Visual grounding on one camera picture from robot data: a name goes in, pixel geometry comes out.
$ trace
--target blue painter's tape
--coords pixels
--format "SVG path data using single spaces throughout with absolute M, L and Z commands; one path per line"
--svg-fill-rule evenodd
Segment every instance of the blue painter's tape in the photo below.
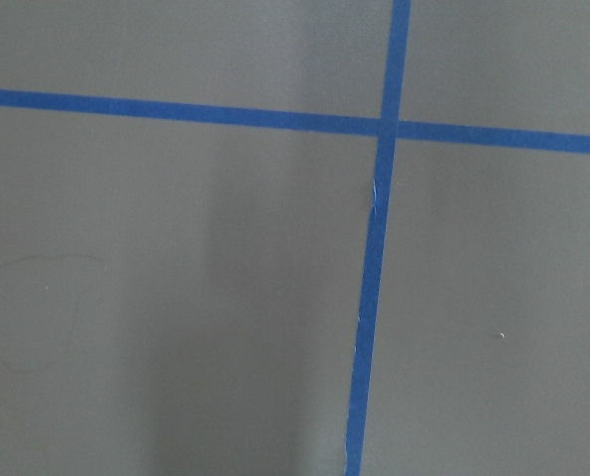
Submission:
M 398 137 L 421 141 L 590 154 L 590 136 L 401 121 Z
M 376 136 L 379 132 L 379 120 L 365 117 L 12 91 L 8 89 L 0 89 L 0 106 L 358 136 Z
M 381 107 L 381 127 L 374 170 L 375 202 L 370 212 L 367 232 L 361 303 L 356 330 L 356 349 L 352 368 L 352 385 L 345 440 L 346 476 L 358 476 L 360 474 L 363 457 L 376 314 L 381 286 L 394 154 L 396 152 L 398 117 L 401 108 L 410 8 L 410 0 L 394 0 L 387 52 L 385 88 Z

